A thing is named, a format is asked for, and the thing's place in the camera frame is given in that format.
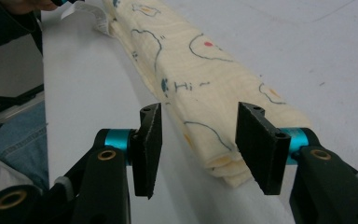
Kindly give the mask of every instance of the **folded cloth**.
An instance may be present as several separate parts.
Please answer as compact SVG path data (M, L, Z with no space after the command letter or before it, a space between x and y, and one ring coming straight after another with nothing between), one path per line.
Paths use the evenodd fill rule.
M266 109L276 127L305 115L159 0L103 0L145 85L165 105L201 165L237 187L251 177L236 144L238 102Z

